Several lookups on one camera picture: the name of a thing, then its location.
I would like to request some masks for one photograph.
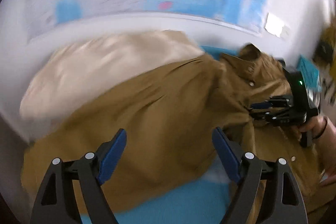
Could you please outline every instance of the black device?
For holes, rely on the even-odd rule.
[[[267,180],[267,184],[257,223],[307,224],[299,187],[284,159],[266,162],[244,153],[220,128],[213,131],[212,141],[227,174],[238,185],[220,224],[246,223],[260,180]],[[80,182],[93,224],[118,224],[100,186],[110,179],[125,146],[126,131],[120,129],[95,153],[75,161],[53,159],[37,193],[30,224],[82,224],[72,180]]]
[[[250,115],[256,120],[265,120],[274,126],[300,126],[310,118],[319,115],[319,107],[314,105],[308,97],[302,73],[291,67],[284,67],[283,72],[291,87],[292,94],[273,96],[262,103],[252,104]],[[302,147],[312,145],[311,132],[302,133],[300,144]]]

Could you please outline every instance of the beige cloth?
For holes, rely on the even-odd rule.
[[[31,81],[23,118],[64,118],[132,77],[204,51],[179,31],[128,33],[77,43],[55,52]]]
[[[126,149],[103,191],[112,210],[128,210],[201,176],[215,155],[211,132],[219,126],[260,159],[285,158],[307,198],[321,177],[315,148],[302,148],[289,128],[253,122],[247,111],[250,103],[289,91],[281,64],[253,45],[239,58],[204,55],[162,66],[112,88],[38,140],[25,153],[22,184],[36,194],[53,158],[79,159],[125,128]],[[263,184],[249,223],[262,196]]]

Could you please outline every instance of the white wall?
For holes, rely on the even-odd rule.
[[[268,10],[291,28],[287,41],[266,31],[256,37],[220,25],[182,18],[146,14],[110,16],[83,20],[56,28],[27,43],[25,0],[3,0],[0,4],[0,111],[25,140],[43,135],[48,121],[24,122],[19,117],[21,97],[33,75],[58,47],[106,33],[126,30],[175,29],[185,31],[200,45],[237,49],[247,42],[275,57],[295,64],[299,54],[310,57],[322,26],[328,19],[332,0],[269,0]]]

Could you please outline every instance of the person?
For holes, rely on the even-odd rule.
[[[300,132],[312,132],[315,148],[325,177],[316,193],[305,201],[309,224],[336,223],[336,127],[326,116],[319,115],[298,127]]]

